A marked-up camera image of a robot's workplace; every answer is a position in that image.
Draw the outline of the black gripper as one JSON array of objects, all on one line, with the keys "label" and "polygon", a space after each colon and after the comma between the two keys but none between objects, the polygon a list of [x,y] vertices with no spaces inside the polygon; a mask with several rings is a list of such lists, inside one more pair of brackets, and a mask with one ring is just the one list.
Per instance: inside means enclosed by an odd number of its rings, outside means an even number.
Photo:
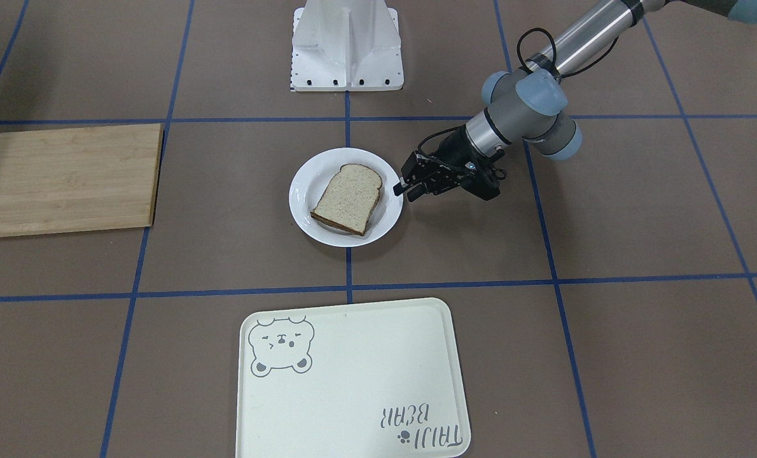
[{"label": "black gripper", "polygon": [[[434,153],[425,153],[424,146],[432,139],[445,136]],[[422,195],[439,195],[460,186],[466,173],[471,145],[464,127],[451,127],[425,137],[401,168],[401,181],[393,186],[395,195],[406,192],[412,203]]]}]

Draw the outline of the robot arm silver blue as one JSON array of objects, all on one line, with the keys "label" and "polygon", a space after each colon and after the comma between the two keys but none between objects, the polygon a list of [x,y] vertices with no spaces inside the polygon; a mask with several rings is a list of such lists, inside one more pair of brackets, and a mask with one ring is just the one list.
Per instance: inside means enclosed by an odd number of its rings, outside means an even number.
[{"label": "robot arm silver blue", "polygon": [[512,72],[497,72],[484,81],[483,110],[460,127],[441,131],[433,153],[418,145],[401,168],[395,195],[408,201],[462,188],[482,200],[500,194],[506,171],[496,162],[511,145],[526,142],[551,160],[567,160],[580,148],[579,126],[564,112],[567,96],[561,83],[599,63],[623,32],[664,1],[599,1],[558,36],[544,28],[547,46],[523,58]]}]

